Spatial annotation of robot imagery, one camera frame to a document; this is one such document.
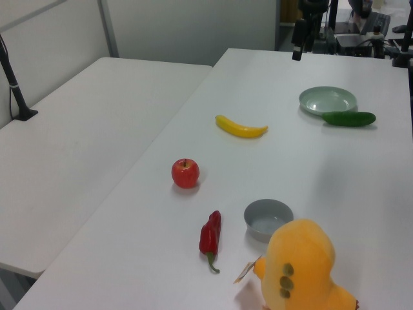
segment white wall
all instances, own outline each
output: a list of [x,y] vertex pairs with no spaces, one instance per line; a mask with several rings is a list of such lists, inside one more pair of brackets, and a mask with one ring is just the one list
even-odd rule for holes
[[103,0],[103,4],[123,58],[213,66],[230,47],[274,50],[279,24],[279,0]]
[[[97,0],[67,0],[1,35],[29,107],[98,58],[109,56]],[[12,104],[16,115],[14,98]],[[8,81],[1,69],[0,128],[9,121]]]

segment cucumber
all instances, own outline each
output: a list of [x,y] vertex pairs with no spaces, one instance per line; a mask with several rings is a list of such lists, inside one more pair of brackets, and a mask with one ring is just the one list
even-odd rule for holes
[[376,120],[376,116],[369,112],[326,112],[321,117],[335,126],[361,127],[367,126]]

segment red apple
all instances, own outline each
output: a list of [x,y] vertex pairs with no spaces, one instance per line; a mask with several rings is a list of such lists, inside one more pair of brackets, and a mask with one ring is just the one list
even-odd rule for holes
[[175,161],[172,166],[172,179],[179,187],[190,189],[195,186],[199,178],[199,167],[197,163],[188,158]]

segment chili pepper stem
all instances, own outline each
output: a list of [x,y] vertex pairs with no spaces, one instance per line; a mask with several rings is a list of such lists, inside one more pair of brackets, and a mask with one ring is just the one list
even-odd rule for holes
[[212,269],[213,271],[215,271],[216,273],[219,273],[219,269],[216,269],[216,268],[213,266],[214,258],[215,258],[215,255],[213,254],[213,252],[206,252],[205,255],[206,255],[206,257],[208,258],[209,267],[211,267],[211,269]]

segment paper tag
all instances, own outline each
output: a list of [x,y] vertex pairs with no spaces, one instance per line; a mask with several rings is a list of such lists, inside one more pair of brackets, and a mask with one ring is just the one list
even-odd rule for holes
[[240,281],[247,275],[247,273],[249,272],[249,270],[251,270],[251,269],[253,268],[253,266],[255,266],[257,260],[256,260],[255,262],[249,262],[249,263],[247,263],[247,265],[246,265],[246,266],[244,267],[244,269],[242,270],[241,274],[240,274],[240,275],[236,278],[236,280],[234,281],[234,284],[240,282]]

